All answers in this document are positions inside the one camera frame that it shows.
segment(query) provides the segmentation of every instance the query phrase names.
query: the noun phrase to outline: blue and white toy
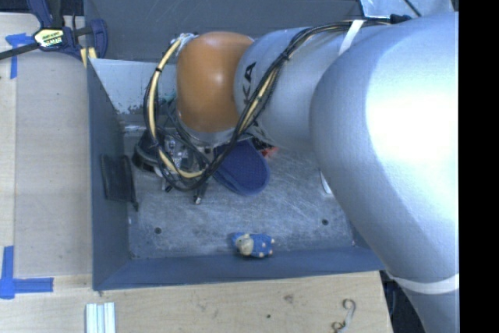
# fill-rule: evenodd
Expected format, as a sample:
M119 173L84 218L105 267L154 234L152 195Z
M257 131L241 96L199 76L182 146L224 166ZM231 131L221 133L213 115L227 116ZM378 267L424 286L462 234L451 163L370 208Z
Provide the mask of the blue and white toy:
M264 233L253 234L237 232L232 236L232 243L244 256L263 258L272 255L274 252L272 250L272 244L275 243L275 240Z

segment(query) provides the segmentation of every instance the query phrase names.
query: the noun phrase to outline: wooden table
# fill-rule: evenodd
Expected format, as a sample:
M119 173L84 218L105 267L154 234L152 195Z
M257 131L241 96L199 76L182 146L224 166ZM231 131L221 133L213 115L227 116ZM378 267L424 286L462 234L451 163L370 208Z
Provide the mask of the wooden table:
M10 48L4 40L6 35L32 34L37 27L37 20L30 14L0 13L0 51ZM86 304L106 302L115 303L118 333L332 332L331 324L343 321L347 314L342 304L344 299L356 302L349 332L393 332L376 271L261 282L93 291L87 174L82 175L82 164L69 163L61 167L57 160L50 161L44 168L43 158L36 154L52 151L55 157L61 157L64 149L69 149L67 151L75 152L73 157L88 157L88 133L78 130L81 130L79 124L85 121L73 118L65 124L54 120L67 120L68 108L75 107L71 102L78 101L81 107L81 99L67 97L57 102L67 88L48 90L46 85L50 80L35 79L31 75L43 69L53 73L60 68L70 71L66 80L78 80L85 77L83 65L69 56L42 54L38 50L20 56L18 62L19 76L14 80L10 79L11 60L0 62L0 258L4 246L15 244L15 251L20 254L15 262L22 264L15 265L15 273L21 272L16 277L42 275L54 276L55 280L54 292L0 299L2 333L82 332ZM26 103L25 97L18 102L18 90L23 88L23 93L27 93L28 79L32 85L29 94L33 96L32 110L21 109L20 104ZM83 95L86 85L73 84L75 87L69 92ZM47 116L40 115L35 105L54 107L48 109ZM28 134L33 141L31 147L26 144ZM24 141L16 146L16 138ZM78 145L66 146L67 143L60 142L61 138ZM71 177L75 171L79 179L64 176L57 179L57 175ZM23 179L26 181L23 174L28 173L33 176L32 188L23 182Z

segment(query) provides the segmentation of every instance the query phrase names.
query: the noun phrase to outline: blue fabric object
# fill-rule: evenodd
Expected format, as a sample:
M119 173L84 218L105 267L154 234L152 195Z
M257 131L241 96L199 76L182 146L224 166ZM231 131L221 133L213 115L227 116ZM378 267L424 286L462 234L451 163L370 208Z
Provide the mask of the blue fabric object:
M12 46L12 48L17 48L18 46L23 46L24 44L34 43L34 39L31 36L22 34L7 35L5 40ZM13 80L17 77L17 56L13 56L10 62L10 79Z
M263 258L268 255L272 255L272 244L274 243L274 240L272 239L271 236L266 235L265 233L242 233L242 232L236 232L232 236L232 244L240 250L240 248L237 246L237 239L242 238L244 240L252 240L253 241L253 248L251 250L251 254L243 254L255 258Z
M224 150L221 146L215 154ZM251 196L267 186L271 172L267 160L249 140L238 142L214 173L215 179L237 194Z
M13 299L17 293L53 292L54 278L15 279L14 246L3 249L0 299Z

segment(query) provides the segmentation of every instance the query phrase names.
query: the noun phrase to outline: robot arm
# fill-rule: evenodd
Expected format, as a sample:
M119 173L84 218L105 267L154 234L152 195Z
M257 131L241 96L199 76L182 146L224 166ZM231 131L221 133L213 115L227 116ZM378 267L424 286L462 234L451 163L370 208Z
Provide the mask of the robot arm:
M457 19L364 23L343 54L350 23L254 42L210 33L183 48L177 70L175 116L193 146L230 151L250 134L314 151L428 333L459 330ZM218 164L206 160L195 173Z

